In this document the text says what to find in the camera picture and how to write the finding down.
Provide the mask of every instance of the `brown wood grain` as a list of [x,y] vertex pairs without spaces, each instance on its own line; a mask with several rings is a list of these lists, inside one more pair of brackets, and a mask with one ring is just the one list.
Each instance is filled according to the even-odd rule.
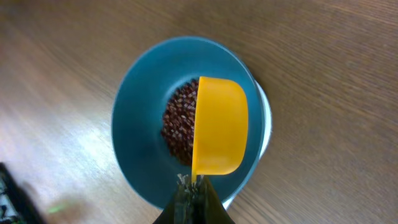
[[[235,51],[266,90],[271,143],[236,223],[398,223],[396,0],[4,1],[0,161],[48,223],[152,223],[113,154],[113,99],[178,35]],[[58,213],[53,206],[66,205]]]

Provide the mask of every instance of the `teal bowl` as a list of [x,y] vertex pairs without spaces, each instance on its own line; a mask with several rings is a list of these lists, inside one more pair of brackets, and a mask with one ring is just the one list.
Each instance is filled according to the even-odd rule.
[[222,45],[201,37],[166,40],[141,55],[127,72],[116,96],[112,117],[113,147],[131,187],[156,207],[164,208],[177,187],[177,174],[190,174],[169,154],[160,135],[162,115],[176,88],[200,76],[240,84],[248,99],[246,152],[231,174],[211,176],[222,202],[233,198],[256,167],[264,138],[264,107],[249,70]]

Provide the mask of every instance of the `dark brown food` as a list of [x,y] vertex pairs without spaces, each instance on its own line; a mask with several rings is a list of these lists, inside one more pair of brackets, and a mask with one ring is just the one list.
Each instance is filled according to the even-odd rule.
[[169,99],[163,114],[162,135],[169,147],[170,154],[186,166],[192,165],[197,93],[197,80],[184,84]]

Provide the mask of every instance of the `green object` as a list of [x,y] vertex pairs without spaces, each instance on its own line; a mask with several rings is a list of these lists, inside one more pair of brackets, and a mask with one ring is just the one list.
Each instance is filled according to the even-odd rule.
[[208,177],[203,177],[194,184],[187,175],[179,177],[176,193],[154,224],[234,223]]

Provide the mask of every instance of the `yellow spatula head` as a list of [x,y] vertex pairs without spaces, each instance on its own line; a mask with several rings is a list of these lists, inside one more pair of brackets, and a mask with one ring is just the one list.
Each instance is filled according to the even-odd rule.
[[200,77],[193,137],[192,181],[225,175],[242,163],[248,138],[248,102],[231,80]]

